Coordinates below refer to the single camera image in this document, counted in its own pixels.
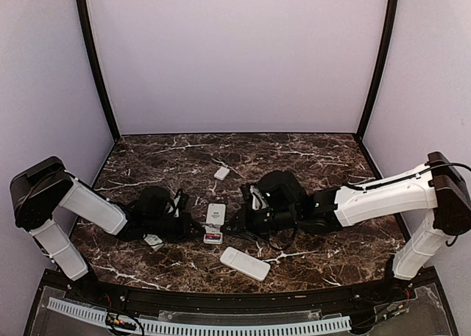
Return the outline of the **white TCL remote control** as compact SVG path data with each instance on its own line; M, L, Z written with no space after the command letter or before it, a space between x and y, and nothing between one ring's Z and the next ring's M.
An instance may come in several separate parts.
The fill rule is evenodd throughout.
M205 233L203 243L219 245L222 244L223 234L221 227L224 225L226 214L225 204L209 204L204 224Z

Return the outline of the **white battery cover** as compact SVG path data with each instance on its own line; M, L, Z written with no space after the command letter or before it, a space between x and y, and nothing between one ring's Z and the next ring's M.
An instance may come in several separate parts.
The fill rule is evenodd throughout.
M216 171L216 173L213 175L213 177L215 179L218 179L218 180L222 181L228 176L229 173L230 173L230 169L222 166Z

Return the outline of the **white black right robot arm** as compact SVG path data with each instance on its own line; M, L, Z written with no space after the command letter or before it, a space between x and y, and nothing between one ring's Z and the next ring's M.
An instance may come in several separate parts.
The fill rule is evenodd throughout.
M402 174L312 194L292 172L272 171L241 186L244 202L221 231L269 242L284 230L323 235L385 215L424 210L419 228L392 258L390 274L376 284L375 295L390 302L402 293L403 280L413 279L449 239L470 230L470 195L461 167L435 151L426 163Z

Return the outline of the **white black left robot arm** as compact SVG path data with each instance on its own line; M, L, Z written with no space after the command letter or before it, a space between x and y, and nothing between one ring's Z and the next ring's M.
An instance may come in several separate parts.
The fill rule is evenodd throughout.
M60 207L101 227L123 242L150 235L165 243L201 237L205 228L186 207L187 193L171 195L160 186L144 188L129 204L111 201L65 169L62 160L49 157L13 177L10 182L15 225L28 232L60 270L76 281L74 289L89 304L104 297L93 270L54 219Z

